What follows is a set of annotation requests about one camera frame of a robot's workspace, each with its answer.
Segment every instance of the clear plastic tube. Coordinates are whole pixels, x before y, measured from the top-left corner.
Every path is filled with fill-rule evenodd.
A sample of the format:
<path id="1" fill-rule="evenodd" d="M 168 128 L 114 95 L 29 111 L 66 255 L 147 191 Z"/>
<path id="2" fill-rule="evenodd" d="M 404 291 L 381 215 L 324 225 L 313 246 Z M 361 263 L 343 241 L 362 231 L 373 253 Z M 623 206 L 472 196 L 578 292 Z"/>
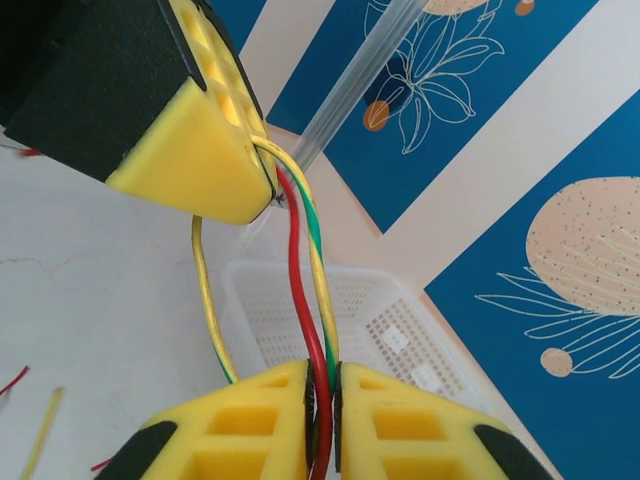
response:
<path id="1" fill-rule="evenodd" d="M 353 59 L 322 102 L 291 155 L 309 168 L 384 68 L 429 0 L 391 0 Z"/>

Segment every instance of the blue wall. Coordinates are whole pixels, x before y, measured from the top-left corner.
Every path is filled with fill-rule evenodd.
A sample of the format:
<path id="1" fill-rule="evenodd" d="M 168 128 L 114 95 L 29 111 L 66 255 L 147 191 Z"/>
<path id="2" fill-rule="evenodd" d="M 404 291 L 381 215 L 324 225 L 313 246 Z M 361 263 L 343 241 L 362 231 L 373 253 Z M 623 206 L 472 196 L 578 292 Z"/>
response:
<path id="1" fill-rule="evenodd" d="M 404 114 L 405 131 L 413 130 L 412 125 L 416 125 L 415 101 L 422 103 L 422 128 L 431 117 L 424 142 L 409 154 L 402 154 L 406 142 L 403 142 L 399 128 L 399 115 L 391 118 L 380 131 L 370 132 L 363 126 L 367 105 L 361 102 L 356 107 L 326 153 L 383 232 L 595 3 L 595 0 L 538 1 L 532 13 L 520 17 L 514 11 L 516 2 L 490 0 L 485 6 L 462 14 L 455 25 L 452 43 L 471 34 L 476 46 L 484 47 L 492 42 L 489 45 L 494 50 L 489 53 L 494 55 L 485 54 L 491 58 L 484 59 L 486 61 L 473 73 L 454 71 L 456 75 L 434 76 L 431 79 L 436 84 L 433 88 L 441 91 L 428 93 L 429 106 L 419 95 L 404 99 L 409 102 Z M 271 111 L 268 117 L 271 123 L 298 134 L 303 131 L 364 40 L 367 5 L 363 0 L 336 1 Z M 487 12 L 492 15 L 490 21 Z M 448 34 L 453 28 L 449 26 L 447 31 L 444 23 L 436 23 L 424 36 L 416 65 L 432 54 L 429 47 L 440 34 Z M 484 33 L 472 33 L 478 24 L 485 23 L 489 25 L 485 25 Z M 504 54 L 495 50 L 499 48 Z M 447 55 L 450 59 L 453 53 L 445 54 L 445 60 Z M 443 65 L 439 71 L 452 73 L 452 66 L 451 63 Z M 458 63 L 456 66 L 465 70 L 465 65 Z M 418 68 L 408 76 L 419 73 L 416 70 Z M 462 118 L 460 103 L 447 102 L 448 94 L 442 95 L 442 90 L 447 89 L 445 92 L 462 98 L 467 95 L 466 88 L 470 93 L 466 106 L 472 109 L 473 116 L 455 124 L 439 120 L 438 116 L 456 122 Z M 363 166 L 367 168 L 366 174 L 362 173 Z"/>
<path id="2" fill-rule="evenodd" d="M 581 179 L 640 175 L 639 126 L 636 94 L 425 289 L 567 479 L 638 478 L 640 369 L 617 380 L 608 378 L 615 367 L 551 376 L 540 355 L 562 345 L 523 333 L 553 319 L 520 315 L 474 296 L 522 292 L 496 273 L 526 276 L 528 228 L 560 189 Z"/>

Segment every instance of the black foam edge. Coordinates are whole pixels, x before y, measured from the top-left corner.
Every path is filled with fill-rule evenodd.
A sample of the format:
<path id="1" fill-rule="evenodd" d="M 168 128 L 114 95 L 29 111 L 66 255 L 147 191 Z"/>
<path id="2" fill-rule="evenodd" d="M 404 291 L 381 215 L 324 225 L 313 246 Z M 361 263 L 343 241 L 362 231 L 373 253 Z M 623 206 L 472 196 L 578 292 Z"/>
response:
<path id="1" fill-rule="evenodd" d="M 164 421 L 137 431 L 96 480 L 140 480 L 177 429 L 176 423 Z"/>
<path id="2" fill-rule="evenodd" d="M 173 40 L 179 47 L 180 53 L 182 54 L 182 60 L 187 66 L 187 71 L 189 72 L 189 76 L 193 78 L 194 82 L 200 87 L 203 92 L 207 91 L 207 82 L 204 79 L 204 75 L 200 71 L 200 67 L 198 67 L 198 63 L 196 62 L 196 57 L 193 55 L 191 51 L 191 47 L 189 46 L 189 42 L 187 42 L 187 38 L 185 36 L 185 32 L 182 30 L 180 23 L 178 22 L 178 12 L 175 12 L 169 3 L 169 0 L 156 0 L 158 4 L 158 8 L 160 8 L 160 12 L 164 17 L 165 22 L 167 22 L 167 26 L 171 31 L 171 35 L 173 35 Z"/>
<path id="3" fill-rule="evenodd" d="M 336 393 L 333 403 L 333 433 L 335 435 L 336 473 L 342 468 L 342 362 L 336 369 Z"/>
<path id="4" fill-rule="evenodd" d="M 307 455 L 307 467 L 313 465 L 313 417 L 315 407 L 315 386 L 313 382 L 313 367 L 311 360 L 307 362 L 307 378 L 304 389 L 304 419 L 305 419 L 305 449 Z"/>
<path id="5" fill-rule="evenodd" d="M 551 475 L 520 440 L 490 425 L 473 431 L 509 480 L 552 480 Z"/>

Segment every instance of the white plastic basket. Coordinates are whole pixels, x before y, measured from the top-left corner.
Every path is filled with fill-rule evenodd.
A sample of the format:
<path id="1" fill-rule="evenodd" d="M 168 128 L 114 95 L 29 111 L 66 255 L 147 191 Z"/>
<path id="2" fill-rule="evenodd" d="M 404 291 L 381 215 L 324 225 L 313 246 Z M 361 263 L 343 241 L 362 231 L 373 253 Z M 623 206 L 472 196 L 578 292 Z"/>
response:
<path id="1" fill-rule="evenodd" d="M 302 277 L 320 338 L 310 268 Z M 327 267 L 340 336 L 340 357 L 486 411 L 458 365 L 451 341 L 392 275 Z M 285 262 L 238 260 L 222 274 L 226 302 L 220 329 L 241 378 L 308 358 Z"/>

